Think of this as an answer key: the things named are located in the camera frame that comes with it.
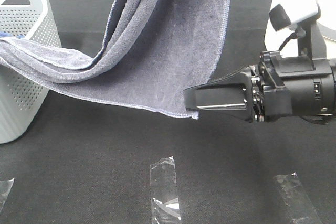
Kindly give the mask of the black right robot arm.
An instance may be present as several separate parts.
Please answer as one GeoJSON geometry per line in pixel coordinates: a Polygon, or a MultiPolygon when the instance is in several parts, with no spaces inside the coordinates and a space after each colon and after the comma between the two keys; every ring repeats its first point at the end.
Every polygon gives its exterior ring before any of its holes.
{"type": "Polygon", "coordinates": [[[183,91],[193,111],[222,111],[246,122],[298,116],[324,124],[335,117],[335,59],[262,52],[260,62],[183,91]]]}

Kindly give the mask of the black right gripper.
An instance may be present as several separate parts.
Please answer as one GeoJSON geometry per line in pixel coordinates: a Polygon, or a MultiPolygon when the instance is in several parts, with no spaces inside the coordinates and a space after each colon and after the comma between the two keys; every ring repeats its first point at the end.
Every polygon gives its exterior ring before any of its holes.
{"type": "Polygon", "coordinates": [[[184,106],[193,111],[223,112],[246,122],[253,120],[253,109],[257,122],[286,116],[314,124],[335,120],[335,59],[284,58],[279,51],[265,51],[251,69],[241,67],[185,89],[184,106]],[[252,82],[251,73],[242,73],[251,69],[252,82]]]}

